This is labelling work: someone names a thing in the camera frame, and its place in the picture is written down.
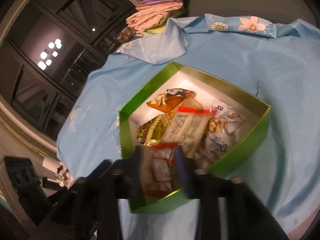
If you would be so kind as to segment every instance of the blue tablecloth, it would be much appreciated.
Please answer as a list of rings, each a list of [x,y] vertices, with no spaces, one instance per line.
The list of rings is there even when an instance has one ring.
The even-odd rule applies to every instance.
[[[168,61],[197,68],[271,105],[268,136],[230,176],[240,176],[290,232],[320,204],[320,30],[257,17],[169,19],[162,34],[124,44],[88,82],[58,137],[74,176],[120,158],[118,111]],[[193,239],[197,201],[164,215],[130,214],[125,239]]]

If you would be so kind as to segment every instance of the white cylinder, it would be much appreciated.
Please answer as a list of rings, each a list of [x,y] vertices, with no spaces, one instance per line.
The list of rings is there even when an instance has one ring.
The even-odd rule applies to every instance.
[[[52,171],[54,173],[58,172],[58,168],[61,166],[60,162],[56,159],[46,156],[44,157],[44,160],[42,162],[42,166],[48,169],[49,171]]]

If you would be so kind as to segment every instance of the orange flower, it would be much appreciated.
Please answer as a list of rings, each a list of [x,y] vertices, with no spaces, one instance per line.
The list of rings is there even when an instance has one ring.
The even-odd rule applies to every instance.
[[[247,18],[239,18],[240,22],[243,23],[243,25],[240,25],[238,27],[239,31],[247,30],[249,33],[255,33],[256,31],[263,31],[266,26],[262,23],[258,23],[258,17],[252,16],[249,19]]]

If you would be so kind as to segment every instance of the black thread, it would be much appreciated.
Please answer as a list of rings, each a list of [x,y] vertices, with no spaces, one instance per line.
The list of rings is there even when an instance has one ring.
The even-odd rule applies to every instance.
[[[259,90],[258,90],[258,89],[259,89],[259,81],[260,81],[260,80],[258,80],[258,82],[257,82],[257,93],[256,93],[256,97],[258,97],[258,94],[259,94]]]

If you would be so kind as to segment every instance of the open gift box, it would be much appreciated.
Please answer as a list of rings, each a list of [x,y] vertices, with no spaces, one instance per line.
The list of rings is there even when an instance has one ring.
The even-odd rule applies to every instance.
[[[216,177],[225,177],[240,166],[263,142],[267,136],[269,126],[270,106],[257,97],[224,80],[201,72],[194,68],[171,62],[155,77],[153,77],[121,110],[120,140],[122,158],[128,158],[133,153],[135,145],[139,145],[136,138],[137,128],[151,120],[161,111],[147,106],[146,102],[169,88],[182,88],[196,93],[195,99],[208,109],[211,102],[217,99],[232,106],[232,110],[245,117],[241,129],[235,132],[236,144],[216,163],[208,168],[208,172]],[[143,156],[141,167],[148,163],[148,157]],[[140,181],[152,176],[148,171],[140,168]],[[139,196],[130,200],[132,213],[163,214],[171,211],[189,200],[181,189],[159,198]]]

